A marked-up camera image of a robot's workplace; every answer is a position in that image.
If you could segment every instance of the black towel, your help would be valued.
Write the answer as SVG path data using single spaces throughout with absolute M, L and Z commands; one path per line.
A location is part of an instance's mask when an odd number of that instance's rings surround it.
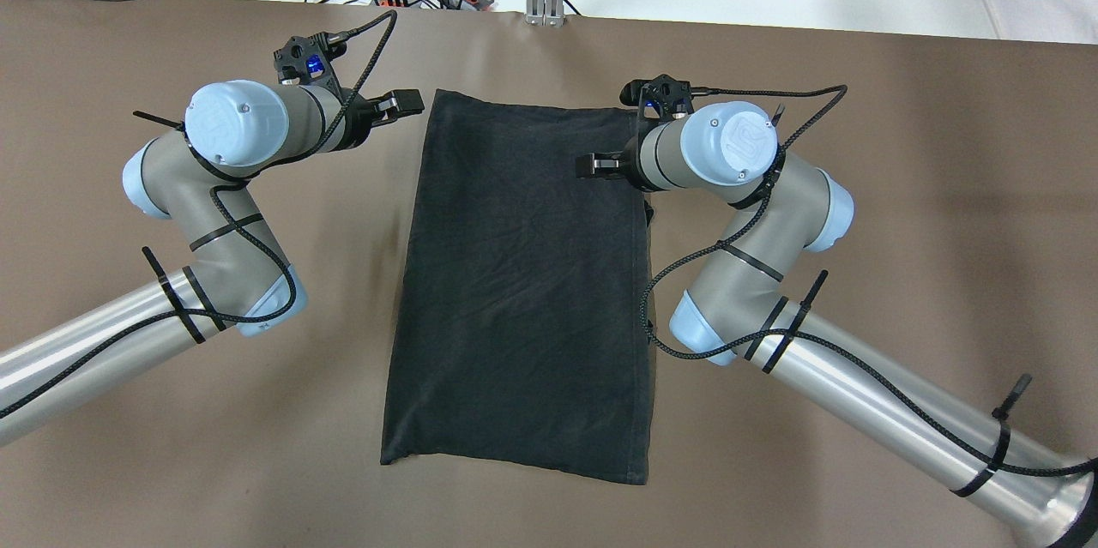
M 575 179 L 635 113 L 435 96 L 424 144 L 382 465 L 451 454 L 643 484 L 652 357 L 641 193 Z

